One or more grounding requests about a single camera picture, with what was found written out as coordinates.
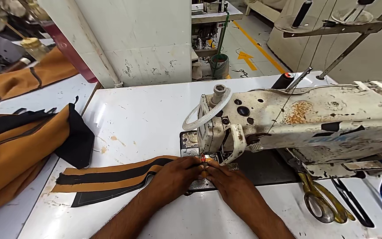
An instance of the brand logo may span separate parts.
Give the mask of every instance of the brand logo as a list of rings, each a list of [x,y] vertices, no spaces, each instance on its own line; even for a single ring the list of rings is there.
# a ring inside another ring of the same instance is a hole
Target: brand logo
[[[308,143],[318,143],[318,142],[337,142],[337,141],[349,141],[358,138],[358,136],[351,135],[341,135],[341,136],[324,136],[324,137],[316,137],[314,139],[306,139],[305,142]]]

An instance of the white table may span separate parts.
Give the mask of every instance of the white table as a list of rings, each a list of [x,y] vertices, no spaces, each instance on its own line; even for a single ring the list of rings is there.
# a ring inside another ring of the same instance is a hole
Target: white table
[[[79,96],[79,101],[75,108],[82,113],[96,85],[97,83],[88,83],[78,74],[40,90],[1,101],[0,114],[12,114],[19,108],[48,111],[57,107],[56,112],[59,112],[68,103],[74,103],[76,96]],[[0,208],[0,239],[18,237],[58,159],[53,154],[35,180],[16,198]]]
[[[299,87],[335,83],[309,74]],[[95,133],[91,167],[115,166],[159,155],[180,155],[179,133],[183,119],[199,103],[201,94],[212,94],[215,84],[233,92],[270,88],[277,76],[207,82],[151,85],[97,90],[83,117]],[[59,173],[71,167],[59,160],[19,235],[20,239],[89,238],[124,207],[139,190],[104,202],[71,208],[75,193],[50,193]],[[365,228],[358,222],[323,224],[306,209],[301,184],[259,186],[269,206],[297,238],[382,238],[382,209],[360,179],[344,179],[375,223]],[[341,197],[328,180],[321,180]],[[139,238],[256,238],[247,225],[223,202],[218,191],[181,196],[159,210]]]
[[[229,20],[240,20],[243,18],[243,13],[240,12],[236,7],[234,7],[231,3],[228,3],[228,12],[229,12]],[[214,12],[214,13],[206,13],[199,15],[191,15],[191,24],[196,23],[219,23],[225,22],[226,20],[225,12]]]

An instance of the yellow arrow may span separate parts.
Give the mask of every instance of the yellow arrow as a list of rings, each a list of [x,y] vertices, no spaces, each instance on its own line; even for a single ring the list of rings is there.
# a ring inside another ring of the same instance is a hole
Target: yellow arrow
[[[245,62],[247,63],[247,65],[250,67],[250,69],[252,71],[257,71],[257,68],[253,65],[253,63],[250,61],[250,58],[253,58],[252,56],[250,56],[249,54],[246,54],[244,52],[240,52],[240,54],[238,55],[238,60],[239,59],[244,59]]]

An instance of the tiled floor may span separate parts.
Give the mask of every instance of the tiled floor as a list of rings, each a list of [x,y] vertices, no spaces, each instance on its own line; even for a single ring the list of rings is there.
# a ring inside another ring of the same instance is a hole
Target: tiled floor
[[[245,5],[241,2],[233,3],[242,13],[245,12]],[[287,67],[284,66],[275,55],[269,50],[266,42],[269,39],[269,34],[272,28],[263,23],[256,17],[255,12],[252,12],[249,16],[243,16],[243,19],[237,20],[237,24],[250,36],[252,37],[262,49],[268,53],[269,56],[273,58],[285,71]],[[260,52],[255,45],[243,34],[243,32],[238,29],[238,27],[230,22],[225,33],[225,38],[222,46],[222,53],[229,57],[229,74],[232,79],[240,77],[257,77],[263,75],[275,75],[280,74],[279,70]],[[252,56],[250,61],[256,67],[256,70],[251,70],[250,66],[245,62],[244,59],[238,59],[239,53],[244,52],[247,55]],[[202,68],[203,76],[210,74],[210,67],[207,64]]]

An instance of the finger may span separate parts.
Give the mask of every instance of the finger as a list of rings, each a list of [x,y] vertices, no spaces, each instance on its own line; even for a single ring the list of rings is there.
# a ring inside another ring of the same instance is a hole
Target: finger
[[[185,157],[180,157],[179,159],[176,159],[174,160],[174,162],[176,163],[182,163],[184,160],[188,159],[188,158],[194,158],[194,156],[185,156]]]
[[[226,176],[222,171],[217,168],[206,166],[206,171],[208,171],[217,181],[224,183],[227,181],[228,176]]]
[[[198,179],[198,177],[201,174],[201,172],[203,171],[203,169],[204,169],[204,166],[199,165],[199,166],[191,167],[191,168],[185,170],[185,172],[186,172],[186,175],[188,178],[196,180],[196,179]]]
[[[214,167],[214,168],[217,168],[219,169],[220,171],[222,171],[224,174],[228,175],[228,176],[232,176],[231,172],[228,170],[228,167],[227,166],[220,166],[219,163],[215,160],[212,160],[212,161],[209,161],[207,162],[210,166]]]
[[[217,181],[215,177],[213,176],[207,176],[207,180],[209,180],[210,182],[213,183],[213,185],[215,185],[215,187],[219,190],[220,195],[222,195],[222,198],[225,200],[227,197],[227,194],[226,194],[225,187],[222,185],[222,183]]]
[[[186,159],[181,161],[180,165],[182,168],[189,168],[194,164],[200,164],[200,163],[201,163],[200,158],[190,156],[190,157],[186,157]]]

